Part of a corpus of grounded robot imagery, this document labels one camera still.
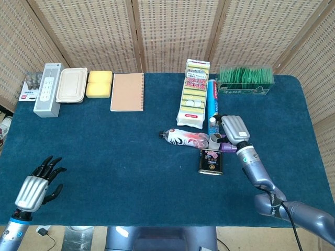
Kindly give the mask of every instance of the white box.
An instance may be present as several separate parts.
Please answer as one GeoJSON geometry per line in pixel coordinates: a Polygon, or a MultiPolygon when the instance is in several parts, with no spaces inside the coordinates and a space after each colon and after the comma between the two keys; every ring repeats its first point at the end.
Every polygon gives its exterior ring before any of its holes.
{"type": "Polygon", "coordinates": [[[64,66],[61,63],[47,63],[33,108],[41,118],[58,117],[60,103],[56,102],[58,82],[64,66]]]}
{"type": "Polygon", "coordinates": [[[68,68],[61,72],[57,103],[81,103],[85,96],[87,68],[68,68]]]}

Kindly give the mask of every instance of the yellow sponge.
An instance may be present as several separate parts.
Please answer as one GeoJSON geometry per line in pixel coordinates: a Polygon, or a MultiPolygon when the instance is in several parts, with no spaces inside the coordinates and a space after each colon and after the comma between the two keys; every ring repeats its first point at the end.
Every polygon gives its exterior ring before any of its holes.
{"type": "Polygon", "coordinates": [[[88,83],[86,88],[87,98],[109,98],[110,83],[88,83]]]}
{"type": "Polygon", "coordinates": [[[111,71],[90,71],[89,83],[109,83],[111,84],[113,74],[111,71]]]}

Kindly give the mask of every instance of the white bottle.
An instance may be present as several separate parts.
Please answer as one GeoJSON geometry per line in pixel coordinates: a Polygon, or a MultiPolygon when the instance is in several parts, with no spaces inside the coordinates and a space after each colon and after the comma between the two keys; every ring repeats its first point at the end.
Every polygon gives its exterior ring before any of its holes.
{"type": "Polygon", "coordinates": [[[6,117],[2,123],[0,123],[0,149],[2,148],[4,141],[7,137],[10,124],[12,123],[12,117],[6,117]]]}
{"type": "Polygon", "coordinates": [[[208,148],[209,136],[206,133],[187,132],[179,129],[161,131],[159,136],[173,145],[189,145],[196,148],[208,148]]]}

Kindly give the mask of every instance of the robotic finger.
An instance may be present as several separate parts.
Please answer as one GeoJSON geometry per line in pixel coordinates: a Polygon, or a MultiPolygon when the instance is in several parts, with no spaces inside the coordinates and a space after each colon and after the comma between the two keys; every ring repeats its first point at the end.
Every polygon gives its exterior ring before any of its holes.
{"type": "Polygon", "coordinates": [[[42,205],[45,205],[47,204],[49,201],[52,201],[54,200],[55,198],[57,198],[57,196],[60,194],[60,192],[62,191],[63,189],[63,184],[59,184],[56,188],[56,190],[51,194],[51,195],[48,195],[48,196],[45,196],[44,199],[43,199],[43,202],[42,202],[42,205]]]}
{"type": "Polygon", "coordinates": [[[43,172],[42,172],[42,174],[41,174],[41,178],[43,178],[43,179],[44,179],[44,178],[48,178],[49,175],[50,175],[50,173],[52,172],[54,166],[55,166],[59,161],[61,161],[61,160],[62,160],[61,157],[54,159],[54,160],[49,164],[49,166],[46,167],[46,168],[43,170],[43,172]]]}
{"type": "Polygon", "coordinates": [[[48,177],[49,184],[56,178],[57,174],[66,171],[66,168],[60,167],[57,168],[56,170],[52,171],[52,173],[48,177]]]}
{"type": "Polygon", "coordinates": [[[47,157],[42,164],[37,167],[31,174],[31,176],[40,176],[40,174],[43,172],[43,170],[48,166],[48,163],[52,160],[53,156],[47,157]]]}

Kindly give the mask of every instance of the brown notebook cover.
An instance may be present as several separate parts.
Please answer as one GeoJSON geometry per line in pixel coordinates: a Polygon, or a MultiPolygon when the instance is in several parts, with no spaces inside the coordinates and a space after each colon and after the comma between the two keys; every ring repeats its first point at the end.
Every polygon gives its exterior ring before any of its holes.
{"type": "Polygon", "coordinates": [[[143,111],[144,74],[114,74],[111,111],[143,111]]]}

